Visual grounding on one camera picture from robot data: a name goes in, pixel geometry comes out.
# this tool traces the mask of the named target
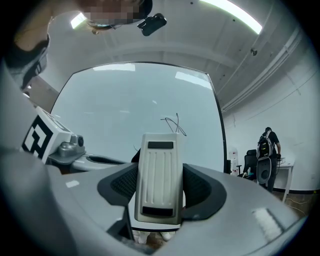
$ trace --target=black camera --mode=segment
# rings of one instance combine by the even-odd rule
[[[153,32],[162,28],[167,24],[166,18],[161,14],[157,13],[152,17],[147,17],[142,23],[140,23],[137,27],[141,29],[142,34],[145,37],[150,36]]]
[[[256,56],[257,53],[258,53],[258,50],[254,49],[254,48],[251,48],[250,52],[251,52],[251,54],[252,54],[253,56]]]

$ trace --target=white robot body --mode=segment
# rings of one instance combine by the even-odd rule
[[[179,133],[143,135],[135,195],[137,221],[181,223],[183,163],[179,136]]]

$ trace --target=fluorescent light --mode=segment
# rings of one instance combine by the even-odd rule
[[[73,29],[78,27],[82,22],[84,22],[87,18],[80,12],[73,20],[71,20],[71,26]]]
[[[185,74],[185,73],[182,73],[182,72],[177,72],[176,75],[175,75],[175,78],[176,79],[180,79],[180,80],[184,80],[184,81],[187,81],[189,83],[196,84],[196,85],[200,85],[200,86],[203,86],[205,88],[208,88],[208,89],[212,90],[211,84],[208,81],[203,80],[203,79],[201,79],[199,77],[196,77],[194,75]]]
[[[262,26],[254,19],[252,18],[248,13],[246,13],[244,10],[236,6],[234,3],[229,2],[227,0],[200,0],[202,2],[206,2],[208,4],[212,4],[216,7],[219,7],[226,12],[232,14],[233,16],[236,16],[239,20],[243,21],[245,24],[247,24],[250,28],[254,30],[257,34],[260,34],[262,30]]]
[[[104,70],[123,70],[123,71],[136,71],[136,66],[131,63],[125,64],[107,64],[103,66],[96,66],[93,68],[94,71],[104,71]]]

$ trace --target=ceiling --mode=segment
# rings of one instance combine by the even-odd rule
[[[136,24],[98,35],[89,28],[74,30],[70,21],[78,12],[62,14],[49,27],[49,61],[42,78],[59,92],[72,73],[89,67],[126,61],[169,63],[207,72],[223,109],[270,67],[298,27],[278,0],[231,2],[262,25],[260,35],[226,11],[198,0],[153,0],[151,15],[162,13],[167,25],[148,37]],[[250,53],[252,46],[256,56]]]

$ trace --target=black rectangle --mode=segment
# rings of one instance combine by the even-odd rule
[[[172,150],[174,143],[172,141],[149,141],[148,149]]]
[[[148,214],[148,215],[172,217],[172,215],[174,214],[174,209],[153,208],[153,207],[143,206],[142,213]]]

